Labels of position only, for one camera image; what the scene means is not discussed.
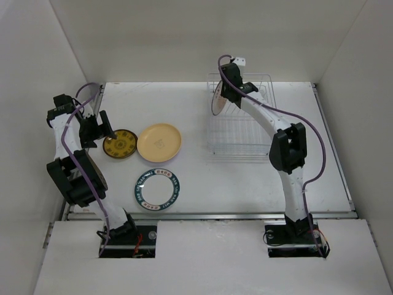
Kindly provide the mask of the yellow patterned plate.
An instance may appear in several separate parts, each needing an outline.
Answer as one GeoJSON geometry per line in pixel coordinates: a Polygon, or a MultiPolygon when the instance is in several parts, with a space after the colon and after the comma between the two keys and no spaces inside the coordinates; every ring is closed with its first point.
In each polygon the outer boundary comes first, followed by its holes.
{"type": "Polygon", "coordinates": [[[125,159],[137,150],[138,137],[127,129],[118,129],[116,139],[105,137],[103,141],[104,153],[113,159],[125,159]]]}

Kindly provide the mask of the beige deep plate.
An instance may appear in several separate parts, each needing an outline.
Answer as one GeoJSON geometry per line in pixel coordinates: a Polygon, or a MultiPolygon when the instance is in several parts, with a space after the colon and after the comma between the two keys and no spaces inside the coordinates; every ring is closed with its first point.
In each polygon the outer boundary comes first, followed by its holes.
{"type": "Polygon", "coordinates": [[[137,142],[141,157],[149,162],[162,163],[174,158],[182,146],[180,131],[170,124],[153,124],[144,129],[137,142]]]}

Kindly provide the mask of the lilac plastic plate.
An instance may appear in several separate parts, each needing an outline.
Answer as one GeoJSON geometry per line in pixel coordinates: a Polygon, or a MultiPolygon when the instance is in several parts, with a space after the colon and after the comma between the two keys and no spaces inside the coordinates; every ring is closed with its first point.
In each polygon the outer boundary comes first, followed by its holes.
{"type": "Polygon", "coordinates": [[[161,160],[159,160],[159,161],[157,161],[157,160],[149,160],[149,159],[145,159],[145,158],[143,158],[143,160],[146,162],[146,163],[149,163],[149,164],[151,164],[151,163],[154,163],[154,164],[156,164],[156,163],[159,163],[159,164],[167,164],[167,163],[171,163],[171,162],[173,162],[174,160],[176,160],[178,158],[178,154],[176,154],[176,155],[174,155],[173,157],[171,157],[170,159],[161,159],[161,160]]]}

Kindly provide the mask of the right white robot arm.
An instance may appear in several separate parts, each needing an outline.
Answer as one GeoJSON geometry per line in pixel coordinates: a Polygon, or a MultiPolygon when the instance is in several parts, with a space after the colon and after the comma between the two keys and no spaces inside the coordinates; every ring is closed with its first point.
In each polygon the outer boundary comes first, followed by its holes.
{"type": "Polygon", "coordinates": [[[258,88],[244,83],[239,66],[234,62],[219,65],[222,81],[220,95],[249,114],[271,138],[268,158],[279,173],[285,198],[284,234],[299,242],[309,228],[309,213],[303,201],[303,166],[307,156],[306,128],[279,116],[278,111],[263,102],[258,88]]]}

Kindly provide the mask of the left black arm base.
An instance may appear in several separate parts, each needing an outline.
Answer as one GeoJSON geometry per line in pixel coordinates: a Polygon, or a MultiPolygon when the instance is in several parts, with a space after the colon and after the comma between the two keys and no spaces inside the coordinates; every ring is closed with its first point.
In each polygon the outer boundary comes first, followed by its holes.
{"type": "Polygon", "coordinates": [[[136,230],[128,230],[119,237],[110,238],[105,244],[105,231],[97,231],[101,239],[98,250],[99,258],[155,258],[157,242],[156,222],[136,222],[136,230]]]}

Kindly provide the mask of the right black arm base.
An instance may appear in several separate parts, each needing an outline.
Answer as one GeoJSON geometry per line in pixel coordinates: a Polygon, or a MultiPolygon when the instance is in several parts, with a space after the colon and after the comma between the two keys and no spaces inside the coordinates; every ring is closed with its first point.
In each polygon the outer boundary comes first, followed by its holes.
{"type": "Polygon", "coordinates": [[[313,231],[291,236],[282,222],[267,222],[263,241],[267,245],[269,258],[327,258],[330,245],[318,224],[313,231]]]}

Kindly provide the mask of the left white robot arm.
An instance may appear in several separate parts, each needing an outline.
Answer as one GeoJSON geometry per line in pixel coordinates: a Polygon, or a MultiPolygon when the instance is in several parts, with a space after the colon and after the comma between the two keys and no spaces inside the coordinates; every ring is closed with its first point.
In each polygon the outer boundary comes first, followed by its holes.
{"type": "Polygon", "coordinates": [[[90,210],[106,223],[111,240],[134,242],[138,232],[133,218],[106,197],[106,180],[88,154],[97,140],[116,137],[106,112],[100,112],[99,123],[89,104],[78,108],[77,101],[65,94],[53,100],[55,108],[47,113],[56,142],[54,160],[47,164],[50,177],[65,201],[90,210]]]}

